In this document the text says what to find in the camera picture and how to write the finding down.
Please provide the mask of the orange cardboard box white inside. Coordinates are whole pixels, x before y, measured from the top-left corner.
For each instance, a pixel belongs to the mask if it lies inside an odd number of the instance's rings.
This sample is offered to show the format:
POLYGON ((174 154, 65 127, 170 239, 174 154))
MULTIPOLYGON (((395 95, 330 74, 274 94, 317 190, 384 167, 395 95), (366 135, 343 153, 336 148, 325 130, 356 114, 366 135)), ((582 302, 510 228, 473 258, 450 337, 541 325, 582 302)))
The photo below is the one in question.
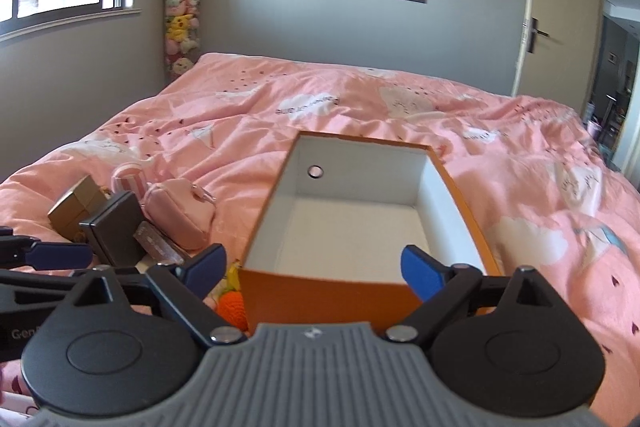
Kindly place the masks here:
POLYGON ((431 147, 299 132, 241 258, 248 327, 385 331, 419 306, 400 271, 408 245, 444 265, 502 272, 431 147))

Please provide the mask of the white plush pink striped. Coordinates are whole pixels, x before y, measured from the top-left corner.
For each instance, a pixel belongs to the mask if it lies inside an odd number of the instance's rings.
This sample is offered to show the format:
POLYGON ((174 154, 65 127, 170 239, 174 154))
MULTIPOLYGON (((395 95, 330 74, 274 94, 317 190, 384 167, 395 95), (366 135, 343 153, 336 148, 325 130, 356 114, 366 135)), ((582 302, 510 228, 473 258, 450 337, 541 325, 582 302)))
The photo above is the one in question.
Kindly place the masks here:
POLYGON ((143 167, 135 162, 127 162, 115 168, 111 176, 111 190, 114 194, 131 192, 141 202, 149 188, 149 181, 143 167))

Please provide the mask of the cream bedroom door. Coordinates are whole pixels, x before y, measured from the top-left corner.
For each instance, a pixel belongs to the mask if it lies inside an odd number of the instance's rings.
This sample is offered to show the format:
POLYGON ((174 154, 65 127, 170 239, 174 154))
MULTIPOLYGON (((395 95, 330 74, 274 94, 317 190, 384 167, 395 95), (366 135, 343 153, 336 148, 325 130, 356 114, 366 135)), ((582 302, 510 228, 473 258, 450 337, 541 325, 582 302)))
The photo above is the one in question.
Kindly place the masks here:
POLYGON ((513 95, 548 98, 580 114, 590 93, 600 46, 603 0, 526 0, 513 95), (536 17, 549 38, 526 52, 527 26, 536 17))

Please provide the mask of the gold cardboard box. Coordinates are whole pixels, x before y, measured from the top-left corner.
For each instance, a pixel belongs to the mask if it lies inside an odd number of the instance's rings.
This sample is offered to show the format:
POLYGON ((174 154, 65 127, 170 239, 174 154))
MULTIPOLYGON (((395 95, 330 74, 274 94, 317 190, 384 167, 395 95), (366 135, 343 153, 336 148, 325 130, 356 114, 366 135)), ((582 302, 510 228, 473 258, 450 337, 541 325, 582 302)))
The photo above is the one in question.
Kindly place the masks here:
POLYGON ((73 243, 86 243, 82 221, 93 216, 108 196, 92 176, 84 176, 52 206, 48 218, 53 230, 73 243))

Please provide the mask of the black small box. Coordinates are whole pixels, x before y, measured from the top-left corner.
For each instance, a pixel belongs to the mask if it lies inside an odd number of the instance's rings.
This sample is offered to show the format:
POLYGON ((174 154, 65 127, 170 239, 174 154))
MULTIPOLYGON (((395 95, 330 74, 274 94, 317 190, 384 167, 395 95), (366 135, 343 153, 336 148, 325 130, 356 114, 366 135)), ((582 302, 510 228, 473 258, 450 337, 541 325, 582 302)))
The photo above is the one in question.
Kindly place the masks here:
POLYGON ((134 237, 143 221, 136 195, 126 191, 107 199, 79 226, 102 265, 132 267, 146 255, 134 237))

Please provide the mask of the clear plastic packet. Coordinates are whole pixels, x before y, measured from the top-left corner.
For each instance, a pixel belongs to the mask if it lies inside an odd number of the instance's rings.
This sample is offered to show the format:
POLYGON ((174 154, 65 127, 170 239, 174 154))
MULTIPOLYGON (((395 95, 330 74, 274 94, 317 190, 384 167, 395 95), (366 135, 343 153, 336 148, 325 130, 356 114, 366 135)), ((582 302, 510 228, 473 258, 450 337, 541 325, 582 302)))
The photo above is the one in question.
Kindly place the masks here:
POLYGON ((140 223, 134 239, 156 263, 182 265, 186 260, 186 253, 148 221, 140 223))

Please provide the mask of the orange crochet toy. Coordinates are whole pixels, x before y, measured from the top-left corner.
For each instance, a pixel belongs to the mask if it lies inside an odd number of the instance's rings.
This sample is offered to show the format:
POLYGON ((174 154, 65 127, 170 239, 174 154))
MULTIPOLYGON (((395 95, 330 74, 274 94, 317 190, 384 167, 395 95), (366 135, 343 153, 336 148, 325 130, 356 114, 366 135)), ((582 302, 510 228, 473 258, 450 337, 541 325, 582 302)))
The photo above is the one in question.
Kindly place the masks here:
POLYGON ((232 262, 226 274, 216 284, 209 296, 215 303, 215 311, 224 321, 239 329, 248 331, 248 321, 240 283, 241 263, 232 262))

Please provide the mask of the pink patterned duvet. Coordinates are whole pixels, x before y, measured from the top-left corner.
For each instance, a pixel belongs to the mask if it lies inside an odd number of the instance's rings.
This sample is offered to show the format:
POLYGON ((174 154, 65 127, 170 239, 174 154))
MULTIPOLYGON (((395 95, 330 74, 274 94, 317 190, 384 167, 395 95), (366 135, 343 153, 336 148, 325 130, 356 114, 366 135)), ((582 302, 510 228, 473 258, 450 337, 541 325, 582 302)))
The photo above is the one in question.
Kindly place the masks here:
POLYGON ((239 258, 295 135, 431 147, 499 267, 533 265, 600 343, 592 408, 639 413, 639 194, 608 169, 573 109, 408 72, 209 53, 153 98, 11 174, 1 221, 52 241, 48 211, 75 182, 127 162, 190 179, 216 199, 213 240, 239 258))

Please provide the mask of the clear tube of plush toys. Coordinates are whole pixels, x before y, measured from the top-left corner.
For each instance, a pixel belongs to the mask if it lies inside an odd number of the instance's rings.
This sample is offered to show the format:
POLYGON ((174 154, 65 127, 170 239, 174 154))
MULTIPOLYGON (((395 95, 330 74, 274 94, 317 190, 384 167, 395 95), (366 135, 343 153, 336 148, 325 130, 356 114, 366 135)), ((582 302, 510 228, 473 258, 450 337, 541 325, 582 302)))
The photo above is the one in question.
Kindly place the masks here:
POLYGON ((165 72, 173 82, 201 56, 201 0, 164 0, 165 72))

